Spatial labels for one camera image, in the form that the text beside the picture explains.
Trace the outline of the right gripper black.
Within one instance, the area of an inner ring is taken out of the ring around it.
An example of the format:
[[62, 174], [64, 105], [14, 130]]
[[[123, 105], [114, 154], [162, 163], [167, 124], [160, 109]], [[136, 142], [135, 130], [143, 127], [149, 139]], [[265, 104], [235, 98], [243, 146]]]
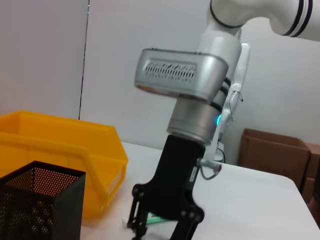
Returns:
[[171, 221], [180, 219], [170, 240], [192, 239], [205, 216], [192, 195], [199, 172], [197, 160], [204, 152], [205, 147], [196, 141], [174, 135], [167, 137], [153, 178], [144, 187], [136, 184], [132, 189], [133, 200], [126, 226], [134, 232], [133, 238], [145, 236], [151, 212]]

